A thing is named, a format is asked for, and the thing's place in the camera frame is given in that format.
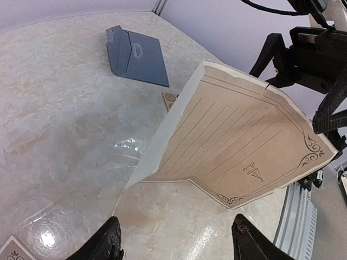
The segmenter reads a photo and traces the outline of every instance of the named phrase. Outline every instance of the lined paper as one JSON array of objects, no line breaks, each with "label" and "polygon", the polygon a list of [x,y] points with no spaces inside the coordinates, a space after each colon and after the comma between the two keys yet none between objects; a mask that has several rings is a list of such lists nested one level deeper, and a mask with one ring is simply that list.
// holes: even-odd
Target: lined paper
[{"label": "lined paper", "polygon": [[329,141],[314,134],[285,94],[249,75],[235,77],[240,72],[230,67],[220,68],[204,64],[204,75],[194,82],[196,90],[158,170],[145,181],[187,180],[235,208],[308,175],[335,156]]}]

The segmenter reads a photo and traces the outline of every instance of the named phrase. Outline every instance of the gray paper piece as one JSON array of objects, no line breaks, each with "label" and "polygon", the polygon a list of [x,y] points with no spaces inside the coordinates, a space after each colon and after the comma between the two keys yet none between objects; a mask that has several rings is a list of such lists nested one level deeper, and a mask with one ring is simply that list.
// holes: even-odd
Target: gray paper piece
[{"label": "gray paper piece", "polygon": [[106,30],[111,71],[119,77],[169,87],[162,49],[158,39],[123,30]]}]

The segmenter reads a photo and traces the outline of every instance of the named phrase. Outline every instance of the white paper edge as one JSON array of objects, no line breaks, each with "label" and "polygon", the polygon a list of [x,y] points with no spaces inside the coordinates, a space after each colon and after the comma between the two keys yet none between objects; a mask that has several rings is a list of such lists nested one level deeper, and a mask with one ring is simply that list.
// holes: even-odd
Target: white paper edge
[{"label": "white paper edge", "polygon": [[158,127],[154,137],[149,142],[139,164],[130,176],[124,189],[129,188],[135,183],[142,181],[146,177],[158,171],[160,161],[162,160],[165,149],[181,120],[183,111],[193,96],[204,74],[204,61],[202,61],[193,73],[192,77],[186,83],[175,103],[173,103],[163,122]]},{"label": "white paper edge", "polygon": [[257,77],[251,76],[247,73],[244,73],[238,69],[227,66],[225,64],[216,63],[215,61],[209,61],[209,60],[204,60],[204,64],[205,64],[205,66],[213,67],[213,68],[219,69],[223,72],[226,72],[233,77],[239,77],[239,78],[247,80],[251,83],[257,84],[260,87],[266,88],[267,86],[269,86],[269,83],[267,83],[263,80],[260,80]]}]

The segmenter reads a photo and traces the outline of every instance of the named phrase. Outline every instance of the white wall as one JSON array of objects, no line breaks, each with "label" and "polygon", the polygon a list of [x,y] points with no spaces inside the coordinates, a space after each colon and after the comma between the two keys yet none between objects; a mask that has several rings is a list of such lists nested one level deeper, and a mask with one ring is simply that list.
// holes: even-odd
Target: white wall
[{"label": "white wall", "polygon": [[0,31],[56,18],[117,11],[152,11],[157,0],[0,0]]},{"label": "white wall", "polygon": [[[293,10],[287,0],[253,0],[271,8]],[[169,0],[162,17],[203,45],[222,62],[249,72],[258,58],[266,36],[282,33],[291,44],[289,30],[309,26],[307,16],[289,17],[253,9],[240,0]],[[261,75],[275,75],[271,65]],[[312,118],[324,95],[295,85],[284,89],[294,102]],[[340,131],[347,135],[347,130]],[[347,160],[345,154],[334,165]]]}]

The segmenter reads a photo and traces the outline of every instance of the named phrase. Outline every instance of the folded paper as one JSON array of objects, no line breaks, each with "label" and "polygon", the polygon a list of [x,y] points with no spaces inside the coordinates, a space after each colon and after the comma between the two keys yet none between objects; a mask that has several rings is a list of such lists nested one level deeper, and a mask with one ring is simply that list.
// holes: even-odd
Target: folded paper
[{"label": "folded paper", "polygon": [[119,77],[169,86],[158,39],[126,31],[121,26],[106,30],[111,70]]},{"label": "folded paper", "polygon": [[186,180],[234,209],[322,168],[336,153],[286,94],[203,61],[127,186]]}]

